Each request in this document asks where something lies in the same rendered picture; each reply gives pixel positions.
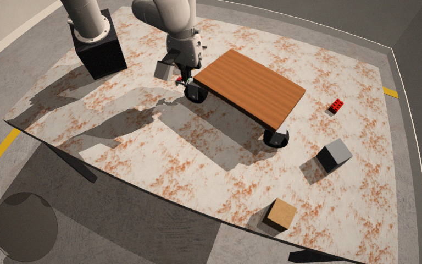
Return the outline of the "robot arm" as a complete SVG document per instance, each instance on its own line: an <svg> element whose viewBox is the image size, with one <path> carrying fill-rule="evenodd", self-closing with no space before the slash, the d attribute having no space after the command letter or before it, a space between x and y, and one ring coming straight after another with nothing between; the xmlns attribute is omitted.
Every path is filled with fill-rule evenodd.
<svg viewBox="0 0 422 264"><path fill-rule="evenodd" d="M61 2L71 19L68 24L74 26L74 34L80 42L93 44L108 35L109 21L101 14L96 0ZM188 39L201 32L196 24L196 0L133 0L131 9L138 20L175 39ZM171 48L162 60L157 61L154 77L170 81L175 66L173 62L180 53Z"/></svg>

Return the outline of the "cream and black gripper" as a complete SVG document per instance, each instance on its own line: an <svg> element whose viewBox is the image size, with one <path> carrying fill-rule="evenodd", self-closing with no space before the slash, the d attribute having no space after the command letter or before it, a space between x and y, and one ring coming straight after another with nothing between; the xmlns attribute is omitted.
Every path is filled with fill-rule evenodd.
<svg viewBox="0 0 422 264"><path fill-rule="evenodd" d="M200 60L203 59L203 50L199 34L195 34L193 37L183 40L172 38L169 34L167 34L166 48L167 53L171 50L171 48L181 51L174 63L181 71L182 80L187 81L191 77L191 70L193 68L201 68L202 65Z"/></svg>

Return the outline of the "red toy building brick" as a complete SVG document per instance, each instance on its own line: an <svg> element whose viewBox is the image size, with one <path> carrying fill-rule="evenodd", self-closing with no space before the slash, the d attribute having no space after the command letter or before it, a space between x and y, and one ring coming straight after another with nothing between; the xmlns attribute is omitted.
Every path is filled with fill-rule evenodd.
<svg viewBox="0 0 422 264"><path fill-rule="evenodd" d="M328 109L330 112L332 112L333 114L336 114L337 111L342 107L343 102L340 101L339 99L337 99Z"/></svg>

